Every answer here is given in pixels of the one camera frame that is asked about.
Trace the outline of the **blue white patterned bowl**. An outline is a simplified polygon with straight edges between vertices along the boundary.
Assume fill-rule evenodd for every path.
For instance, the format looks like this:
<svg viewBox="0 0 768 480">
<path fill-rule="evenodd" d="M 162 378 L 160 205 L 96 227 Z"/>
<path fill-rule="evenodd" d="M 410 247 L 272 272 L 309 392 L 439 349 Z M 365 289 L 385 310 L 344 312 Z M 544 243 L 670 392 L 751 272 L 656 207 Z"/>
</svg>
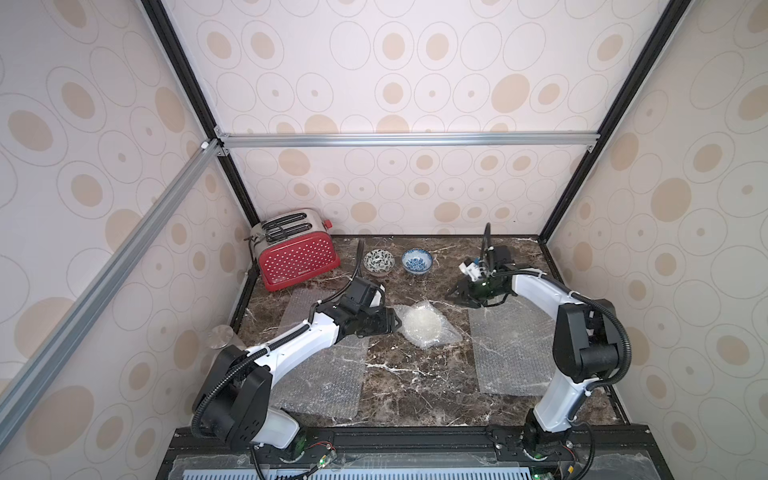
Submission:
<svg viewBox="0 0 768 480">
<path fill-rule="evenodd" d="M 433 256 L 426 250 L 413 248 L 406 251 L 401 257 L 403 268 L 412 275 L 424 275 L 433 267 Z"/>
</svg>

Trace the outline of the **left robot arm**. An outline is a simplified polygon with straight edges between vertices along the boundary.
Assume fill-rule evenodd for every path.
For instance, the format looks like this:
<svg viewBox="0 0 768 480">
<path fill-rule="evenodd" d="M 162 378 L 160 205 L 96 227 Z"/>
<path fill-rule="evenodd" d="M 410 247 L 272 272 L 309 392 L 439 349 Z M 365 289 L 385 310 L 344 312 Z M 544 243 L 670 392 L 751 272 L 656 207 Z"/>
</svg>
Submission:
<svg viewBox="0 0 768 480">
<path fill-rule="evenodd" d="M 401 326 L 386 305 L 385 287 L 363 278 L 313 304 L 307 318 L 273 340 L 256 346 L 225 347 L 212 363 L 193 402 L 191 432 L 214 438 L 233 451 L 269 445 L 286 450 L 301 426 L 270 406 L 272 388 L 311 356 L 349 336 L 394 333 Z"/>
</svg>

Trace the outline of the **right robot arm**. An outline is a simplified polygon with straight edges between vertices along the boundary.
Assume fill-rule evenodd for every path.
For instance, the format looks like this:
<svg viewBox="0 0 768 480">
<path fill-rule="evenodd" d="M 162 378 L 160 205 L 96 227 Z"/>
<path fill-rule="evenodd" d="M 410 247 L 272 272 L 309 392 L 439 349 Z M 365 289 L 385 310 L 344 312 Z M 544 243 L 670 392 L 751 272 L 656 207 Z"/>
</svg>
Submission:
<svg viewBox="0 0 768 480">
<path fill-rule="evenodd" d="M 539 461 L 563 445 L 577 413 L 596 388 L 624 378 L 632 359 L 629 335 L 613 304 L 571 290 L 541 270 L 516 263 L 506 246 L 485 237 L 479 257 L 459 265 L 462 276 L 446 299 L 490 308 L 522 296 L 555 321 L 552 356 L 557 368 L 538 404 L 529 410 L 521 448 Z"/>
</svg>

